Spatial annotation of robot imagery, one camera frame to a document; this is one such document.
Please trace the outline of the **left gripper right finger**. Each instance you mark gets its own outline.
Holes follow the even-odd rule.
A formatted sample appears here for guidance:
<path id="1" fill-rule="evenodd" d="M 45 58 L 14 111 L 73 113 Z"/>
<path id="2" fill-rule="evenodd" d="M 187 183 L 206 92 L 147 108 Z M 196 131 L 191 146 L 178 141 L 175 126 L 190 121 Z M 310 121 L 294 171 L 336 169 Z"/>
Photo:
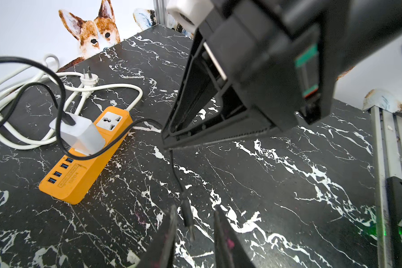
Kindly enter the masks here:
<path id="1" fill-rule="evenodd" d="M 254 268 L 223 210 L 214 212 L 214 255 L 217 268 Z"/>

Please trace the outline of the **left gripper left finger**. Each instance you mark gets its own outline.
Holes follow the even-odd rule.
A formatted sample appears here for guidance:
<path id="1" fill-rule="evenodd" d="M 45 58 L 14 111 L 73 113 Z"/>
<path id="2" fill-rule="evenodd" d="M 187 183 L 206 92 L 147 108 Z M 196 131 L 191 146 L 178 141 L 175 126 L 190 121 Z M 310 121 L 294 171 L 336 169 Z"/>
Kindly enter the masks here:
<path id="1" fill-rule="evenodd" d="M 172 205 L 137 268 L 173 268 L 177 224 L 176 206 Z"/>

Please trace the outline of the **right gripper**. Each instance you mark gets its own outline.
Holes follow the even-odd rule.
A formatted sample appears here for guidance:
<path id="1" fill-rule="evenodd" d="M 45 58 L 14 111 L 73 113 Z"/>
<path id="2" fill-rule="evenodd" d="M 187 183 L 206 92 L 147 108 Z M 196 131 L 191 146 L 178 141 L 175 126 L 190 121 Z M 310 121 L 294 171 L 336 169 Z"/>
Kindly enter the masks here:
<path id="1" fill-rule="evenodd" d="M 330 114 L 340 74 L 402 33 L 402 1 L 212 1 L 166 149 L 270 136 Z"/>

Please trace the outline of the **white charger adapter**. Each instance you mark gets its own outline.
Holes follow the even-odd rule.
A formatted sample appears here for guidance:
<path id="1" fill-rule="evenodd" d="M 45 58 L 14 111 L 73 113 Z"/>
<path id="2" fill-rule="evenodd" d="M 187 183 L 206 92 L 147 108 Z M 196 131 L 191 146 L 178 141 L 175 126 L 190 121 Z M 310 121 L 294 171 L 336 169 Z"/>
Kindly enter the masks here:
<path id="1" fill-rule="evenodd" d="M 105 139 L 90 119 L 68 112 L 63 113 L 60 136 L 72 149 L 83 156 L 93 155 L 106 145 Z"/>

